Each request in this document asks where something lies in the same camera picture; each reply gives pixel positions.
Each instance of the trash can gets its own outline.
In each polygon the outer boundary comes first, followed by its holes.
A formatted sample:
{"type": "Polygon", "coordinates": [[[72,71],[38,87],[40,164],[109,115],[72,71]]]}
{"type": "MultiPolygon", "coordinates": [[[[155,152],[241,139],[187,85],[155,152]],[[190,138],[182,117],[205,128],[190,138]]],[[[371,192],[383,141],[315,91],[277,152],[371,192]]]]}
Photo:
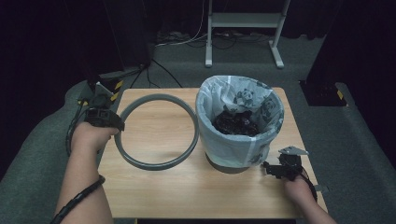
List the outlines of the trash can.
{"type": "Polygon", "coordinates": [[[274,90],[258,80],[240,76],[205,80],[196,97],[195,111],[206,157],[224,173],[240,173],[265,161],[284,118],[284,106],[274,90]],[[257,124],[259,133],[221,133],[213,122],[224,111],[232,115],[250,111],[250,120],[257,124]]]}

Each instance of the rubber ring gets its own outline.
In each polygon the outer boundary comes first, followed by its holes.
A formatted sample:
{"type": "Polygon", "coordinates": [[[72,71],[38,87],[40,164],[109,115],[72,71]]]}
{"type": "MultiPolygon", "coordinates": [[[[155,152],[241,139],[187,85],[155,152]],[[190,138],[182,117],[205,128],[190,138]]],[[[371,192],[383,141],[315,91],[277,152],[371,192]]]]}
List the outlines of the rubber ring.
{"type": "Polygon", "coordinates": [[[140,168],[142,170],[161,171],[161,170],[166,170],[166,169],[172,168],[172,167],[180,164],[184,160],[186,160],[190,156],[190,154],[192,153],[192,151],[194,150],[194,148],[198,142],[199,128],[198,128],[198,118],[196,117],[195,112],[184,101],[177,98],[176,96],[172,96],[169,94],[156,93],[156,94],[143,96],[143,97],[135,100],[121,112],[120,118],[121,118],[122,122],[125,122],[125,120],[128,118],[128,116],[135,109],[137,109],[140,105],[145,104],[147,102],[151,102],[151,101],[157,101],[157,100],[169,101],[176,105],[180,105],[183,109],[185,109],[189,113],[189,115],[192,119],[192,122],[194,124],[194,137],[192,139],[190,146],[187,148],[187,150],[183,154],[181,154],[179,157],[175,158],[174,160],[163,162],[163,163],[146,163],[146,162],[135,160],[130,155],[128,155],[128,153],[126,153],[126,151],[124,150],[124,148],[122,146],[122,142],[121,142],[121,132],[118,132],[114,136],[114,139],[115,139],[117,148],[119,149],[121,156],[126,161],[131,163],[133,166],[140,168]]]}

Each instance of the table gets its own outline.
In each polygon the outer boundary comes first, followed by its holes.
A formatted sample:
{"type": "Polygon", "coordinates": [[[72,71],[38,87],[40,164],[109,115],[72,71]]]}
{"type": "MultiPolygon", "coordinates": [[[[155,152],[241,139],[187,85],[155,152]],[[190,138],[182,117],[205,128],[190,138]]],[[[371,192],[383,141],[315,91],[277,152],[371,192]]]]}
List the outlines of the table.
{"type": "MultiPolygon", "coordinates": [[[[167,93],[195,108],[199,89],[135,89],[125,91],[118,113],[135,99],[152,93],[167,93]]],[[[278,164],[278,150],[288,146],[304,149],[285,92],[274,88],[285,107],[285,119],[271,143],[267,161],[278,164]]],[[[126,120],[122,143],[137,160],[170,161],[184,152],[193,137],[188,113],[170,102],[154,101],[139,106],[126,120]]],[[[305,170],[317,184],[311,163],[302,156],[305,170]]],[[[113,217],[138,218],[300,218],[284,194],[281,180],[264,175],[260,166],[240,174],[224,174],[205,157],[201,142],[176,167],[164,171],[135,168],[119,153],[114,141],[107,143],[99,165],[106,178],[105,192],[113,217]]],[[[318,204],[327,211],[322,194],[318,204]]]]}

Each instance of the person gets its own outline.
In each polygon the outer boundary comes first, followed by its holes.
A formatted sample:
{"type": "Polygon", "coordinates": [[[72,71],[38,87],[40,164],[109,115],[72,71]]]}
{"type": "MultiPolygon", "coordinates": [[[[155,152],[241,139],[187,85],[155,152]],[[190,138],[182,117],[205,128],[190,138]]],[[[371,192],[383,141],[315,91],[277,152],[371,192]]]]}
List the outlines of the person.
{"type": "Polygon", "coordinates": [[[310,224],[333,224],[335,220],[324,211],[312,196],[308,184],[301,176],[293,181],[282,178],[284,181],[286,195],[292,202],[300,207],[304,218],[310,224]]]}
{"type": "MultiPolygon", "coordinates": [[[[98,181],[97,152],[103,149],[111,135],[118,131],[116,128],[93,127],[88,122],[81,122],[76,127],[55,214],[58,214],[85,188],[98,181]]],[[[95,189],[61,221],[62,223],[113,223],[103,187],[99,186],[95,189]]]]}
{"type": "MultiPolygon", "coordinates": [[[[99,179],[97,151],[119,130],[97,128],[88,122],[81,122],[75,129],[71,143],[71,154],[64,174],[61,193],[55,210],[59,214],[70,200],[99,179]]],[[[305,181],[297,176],[294,181],[284,178],[286,195],[302,210],[308,223],[336,223],[315,201],[305,181]]],[[[113,223],[110,207],[102,186],[94,190],[76,205],[59,222],[65,223],[113,223]]]]}

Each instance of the white stand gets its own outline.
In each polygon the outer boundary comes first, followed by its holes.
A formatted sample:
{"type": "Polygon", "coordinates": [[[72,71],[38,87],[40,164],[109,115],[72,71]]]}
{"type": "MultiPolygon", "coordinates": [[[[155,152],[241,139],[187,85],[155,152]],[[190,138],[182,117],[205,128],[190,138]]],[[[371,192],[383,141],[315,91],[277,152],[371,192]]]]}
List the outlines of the white stand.
{"type": "Polygon", "coordinates": [[[212,28],[213,27],[256,27],[256,28],[276,28],[274,40],[269,41],[270,49],[274,55],[276,66],[283,68],[277,43],[282,32],[290,0],[285,0],[281,13],[213,13],[212,0],[209,0],[209,11],[207,18],[207,41],[205,66],[211,67],[212,61],[212,28]]]}

